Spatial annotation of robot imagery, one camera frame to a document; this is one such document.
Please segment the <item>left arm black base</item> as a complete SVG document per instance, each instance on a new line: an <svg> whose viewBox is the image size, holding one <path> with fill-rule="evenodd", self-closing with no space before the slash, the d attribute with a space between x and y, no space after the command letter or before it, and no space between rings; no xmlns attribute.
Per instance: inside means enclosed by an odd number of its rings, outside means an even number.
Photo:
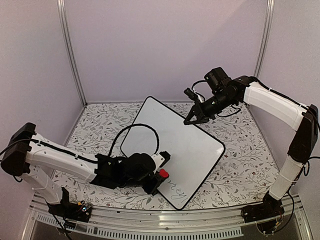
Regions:
<svg viewBox="0 0 320 240"><path fill-rule="evenodd" d="M57 204L47 203L48 212L52 215L88 223L92 214L92 204L84 200L73 203L69 200L69 192L62 187L62 198Z"/></svg>

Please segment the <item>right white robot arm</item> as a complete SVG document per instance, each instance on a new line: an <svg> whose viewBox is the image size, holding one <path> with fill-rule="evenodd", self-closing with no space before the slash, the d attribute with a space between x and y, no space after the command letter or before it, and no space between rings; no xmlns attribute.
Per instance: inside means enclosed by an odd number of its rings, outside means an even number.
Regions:
<svg viewBox="0 0 320 240"><path fill-rule="evenodd" d="M243 75L232 79L221 67L209 71L203 81L210 87L212 97L202 100L192 87L184 90L194 102L183 122L185 125L207 123L214 120L225 108L244 103L271 114L295 131L286 160L267 193L270 199L258 208L262 218L269 218L278 210L276 201L281 200L297 182L303 167L312 158L320 131L318 108L313 104L306 106L299 103L267 87L254 76Z"/></svg>

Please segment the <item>red whiteboard eraser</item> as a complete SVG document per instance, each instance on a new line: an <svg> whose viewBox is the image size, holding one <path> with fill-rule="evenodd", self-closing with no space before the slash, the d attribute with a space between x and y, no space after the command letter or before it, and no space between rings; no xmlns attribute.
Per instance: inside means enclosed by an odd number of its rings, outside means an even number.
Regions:
<svg viewBox="0 0 320 240"><path fill-rule="evenodd" d="M164 169L160 169L158 174L163 179L167 179L170 176L169 173Z"/></svg>

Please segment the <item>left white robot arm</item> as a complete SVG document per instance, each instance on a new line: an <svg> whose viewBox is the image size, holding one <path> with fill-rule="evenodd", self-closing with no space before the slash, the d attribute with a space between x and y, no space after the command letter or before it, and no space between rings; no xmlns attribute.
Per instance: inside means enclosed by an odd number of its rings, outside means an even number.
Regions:
<svg viewBox="0 0 320 240"><path fill-rule="evenodd" d="M1 168L13 177L26 181L63 216L74 213L68 191L59 187L41 169L46 166L71 174L95 186L108 189L141 187L154 195L169 177L164 165L171 156L158 148L154 154L133 153L129 157L86 154L54 143L36 132L36 125L24 124L0 152Z"/></svg>

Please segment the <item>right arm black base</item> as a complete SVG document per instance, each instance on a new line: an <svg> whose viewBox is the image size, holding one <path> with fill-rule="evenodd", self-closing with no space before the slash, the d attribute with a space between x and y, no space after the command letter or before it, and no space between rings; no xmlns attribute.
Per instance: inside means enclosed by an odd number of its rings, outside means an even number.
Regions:
<svg viewBox="0 0 320 240"><path fill-rule="evenodd" d="M268 191L264 195L262 203L244 206L240 215L245 223L263 220L257 224L257 229L264 235L271 235L282 223L284 213L282 201L271 197Z"/></svg>

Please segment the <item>white whiteboard black frame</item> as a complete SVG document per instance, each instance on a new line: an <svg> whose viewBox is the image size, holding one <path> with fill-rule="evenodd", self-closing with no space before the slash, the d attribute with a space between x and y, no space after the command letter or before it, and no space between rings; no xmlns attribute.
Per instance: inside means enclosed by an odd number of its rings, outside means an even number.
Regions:
<svg viewBox="0 0 320 240"><path fill-rule="evenodd" d="M120 150L129 157L134 153L153 154L156 147L171 157L164 165L168 179L159 193L176 210L184 209L197 193L226 147L197 125L184 125L184 117L149 96L139 109Z"/></svg>

